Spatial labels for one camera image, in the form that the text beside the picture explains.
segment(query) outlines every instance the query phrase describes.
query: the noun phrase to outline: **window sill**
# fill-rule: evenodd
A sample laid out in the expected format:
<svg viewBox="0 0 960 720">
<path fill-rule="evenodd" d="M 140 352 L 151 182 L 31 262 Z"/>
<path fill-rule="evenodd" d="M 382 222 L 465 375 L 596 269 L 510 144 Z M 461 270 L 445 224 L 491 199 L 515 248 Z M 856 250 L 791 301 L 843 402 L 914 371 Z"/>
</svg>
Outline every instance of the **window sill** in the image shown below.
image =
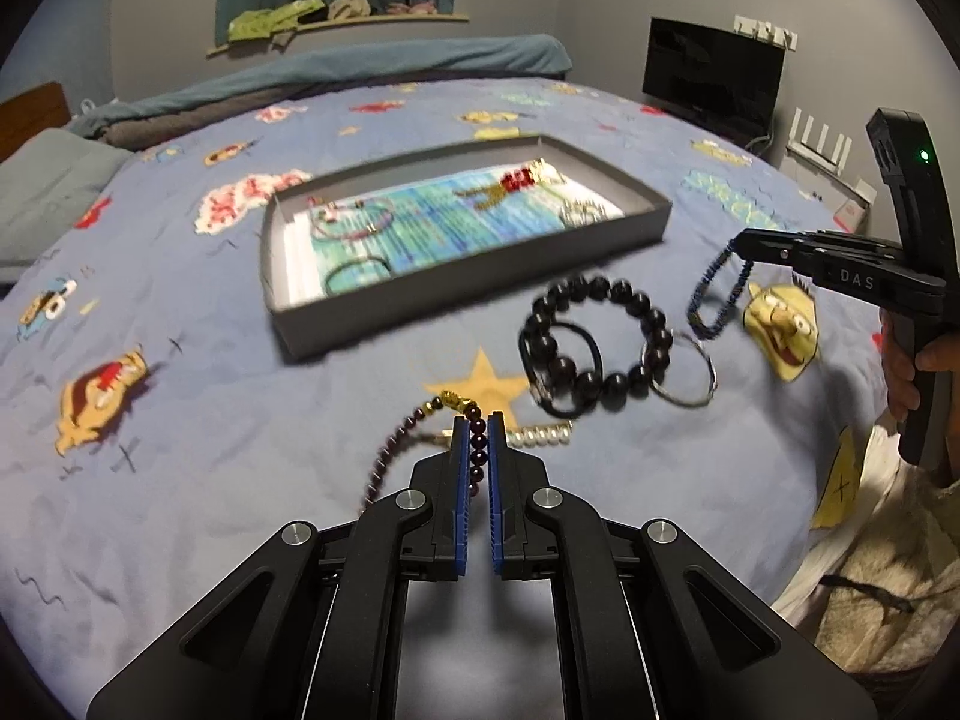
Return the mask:
<svg viewBox="0 0 960 720">
<path fill-rule="evenodd" d="M 358 19 L 342 19 L 336 20 L 336 22 L 317 22 L 317 23 L 305 23 L 301 25 L 296 30 L 296 34 L 307 34 L 309 32 L 317 32 L 321 29 L 338 29 L 343 28 L 344 26 L 362 26 L 367 25 L 368 23 L 393 23 L 393 22 L 468 22 L 470 20 L 469 16 L 465 16 L 461 13 L 403 13 L 398 16 L 363 16 Z M 210 49 L 206 56 L 212 57 L 220 55 L 221 53 L 228 53 L 231 49 L 236 47 L 252 47 L 252 46 L 263 46 L 266 47 L 270 45 L 271 38 L 258 38 L 256 40 L 244 40 L 237 43 L 229 43 L 225 46 L 218 46 L 214 49 Z"/>
</svg>

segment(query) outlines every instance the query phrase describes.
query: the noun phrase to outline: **blue gripper pad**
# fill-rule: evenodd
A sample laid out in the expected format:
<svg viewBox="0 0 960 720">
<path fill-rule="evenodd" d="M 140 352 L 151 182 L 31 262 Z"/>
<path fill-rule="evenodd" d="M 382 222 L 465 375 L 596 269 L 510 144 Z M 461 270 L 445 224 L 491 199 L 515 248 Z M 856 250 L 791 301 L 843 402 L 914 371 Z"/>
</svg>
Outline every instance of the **blue gripper pad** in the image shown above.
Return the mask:
<svg viewBox="0 0 960 720">
<path fill-rule="evenodd" d="M 457 418 L 453 429 L 451 451 L 459 449 L 460 466 L 457 475 L 457 506 L 453 509 L 453 563 L 457 576 L 467 575 L 467 533 L 470 526 L 470 432 L 467 421 Z"/>
<path fill-rule="evenodd" d="M 487 452 L 490 459 L 487 464 L 487 484 L 490 490 L 490 547 L 493 552 L 493 572 L 497 575 L 503 569 L 503 506 L 500 499 L 500 477 L 496 461 L 496 447 L 503 435 L 503 418 L 487 420 L 490 436 Z"/>
</svg>

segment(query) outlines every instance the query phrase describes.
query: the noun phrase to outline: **wooden headboard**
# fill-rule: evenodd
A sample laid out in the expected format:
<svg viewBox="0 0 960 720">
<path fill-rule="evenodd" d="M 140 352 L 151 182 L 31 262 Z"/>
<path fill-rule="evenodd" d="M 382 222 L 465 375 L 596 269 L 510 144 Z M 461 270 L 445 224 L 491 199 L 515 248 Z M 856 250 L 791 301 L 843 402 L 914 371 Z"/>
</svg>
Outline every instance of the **wooden headboard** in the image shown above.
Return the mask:
<svg viewBox="0 0 960 720">
<path fill-rule="evenodd" d="M 63 127 L 70 121 L 64 87 L 45 83 L 0 103 L 0 162 L 7 159 L 37 132 Z"/>
</svg>

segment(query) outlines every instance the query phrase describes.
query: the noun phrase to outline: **pillow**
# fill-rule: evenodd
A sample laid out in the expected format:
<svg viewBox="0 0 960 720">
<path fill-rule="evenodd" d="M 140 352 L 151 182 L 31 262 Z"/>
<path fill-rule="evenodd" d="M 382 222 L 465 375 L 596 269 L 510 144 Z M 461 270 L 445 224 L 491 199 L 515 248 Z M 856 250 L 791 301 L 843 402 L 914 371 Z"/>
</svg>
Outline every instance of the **pillow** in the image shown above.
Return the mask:
<svg viewBox="0 0 960 720">
<path fill-rule="evenodd" d="M 131 157 L 45 129 L 0 163 L 0 284 L 13 284 L 69 230 Z"/>
</svg>

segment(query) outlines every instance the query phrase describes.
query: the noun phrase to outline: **large black bead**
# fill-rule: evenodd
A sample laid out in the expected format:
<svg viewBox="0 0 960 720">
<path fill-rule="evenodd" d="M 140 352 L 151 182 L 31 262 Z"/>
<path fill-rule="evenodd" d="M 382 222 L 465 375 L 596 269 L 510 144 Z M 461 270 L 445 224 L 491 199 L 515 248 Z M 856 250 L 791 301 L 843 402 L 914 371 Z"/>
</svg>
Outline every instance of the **large black bead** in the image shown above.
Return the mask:
<svg viewBox="0 0 960 720">
<path fill-rule="evenodd" d="M 554 284 L 546 292 L 553 295 L 554 302 L 557 304 L 557 311 L 568 311 L 570 308 L 570 290 L 565 284 Z"/>
<path fill-rule="evenodd" d="M 595 370 L 585 370 L 573 383 L 573 395 L 580 403 L 593 403 L 603 389 L 603 377 Z"/>
<path fill-rule="evenodd" d="M 629 281 L 620 279 L 614 281 L 610 285 L 610 301 L 611 303 L 616 303 L 618 306 L 626 305 L 630 302 L 630 298 L 634 296 L 634 288 L 630 286 Z"/>
<path fill-rule="evenodd" d="M 589 281 L 582 274 L 570 276 L 566 281 L 566 288 L 570 292 L 570 299 L 574 303 L 583 303 L 590 294 Z"/>
<path fill-rule="evenodd" d="M 570 357 L 560 355 L 549 362 L 546 372 L 550 376 L 553 389 L 560 394 L 570 389 L 573 380 L 577 378 L 577 364 Z"/>
<path fill-rule="evenodd" d="M 557 356 L 557 340 L 549 333 L 532 336 L 527 341 L 527 346 L 530 349 L 530 359 L 539 365 L 547 365 Z"/>
<path fill-rule="evenodd" d="M 664 314 L 664 312 L 662 312 L 659 308 L 652 308 L 647 312 L 647 316 L 644 317 L 640 322 L 640 326 L 643 328 L 643 335 L 649 336 L 655 330 L 659 330 L 661 327 L 666 327 L 666 314 Z"/>
<path fill-rule="evenodd" d="M 553 317 L 557 312 L 557 300 L 551 295 L 541 295 L 534 300 L 534 314 L 546 314 L 547 317 Z"/>
<path fill-rule="evenodd" d="M 646 293 L 637 293 L 630 298 L 630 302 L 627 303 L 627 313 L 630 314 L 631 317 L 642 319 L 642 317 L 647 316 L 649 311 L 650 298 Z"/>
<path fill-rule="evenodd" d="M 667 366 L 670 365 L 670 352 L 655 346 L 647 350 L 647 359 L 645 362 L 652 372 L 663 372 Z"/>
<path fill-rule="evenodd" d="M 650 392 L 650 382 L 654 374 L 649 367 L 640 362 L 627 372 L 627 381 L 630 384 L 630 394 L 634 397 L 646 397 Z"/>
<path fill-rule="evenodd" d="M 537 312 L 527 317 L 526 322 L 523 324 L 523 329 L 533 336 L 544 332 L 544 330 L 549 330 L 552 322 L 552 314 L 541 314 Z"/>
<path fill-rule="evenodd" d="M 630 382 L 627 377 L 623 373 L 611 373 L 603 382 L 600 398 L 608 409 L 622 409 L 623 404 L 627 402 L 629 391 Z"/>
<path fill-rule="evenodd" d="M 650 343 L 658 349 L 669 349 L 673 346 L 673 333 L 665 327 L 656 329 L 650 334 Z"/>
<path fill-rule="evenodd" d="M 590 297 L 594 300 L 606 300 L 610 297 L 610 282 L 603 276 L 597 276 L 590 282 Z"/>
</svg>

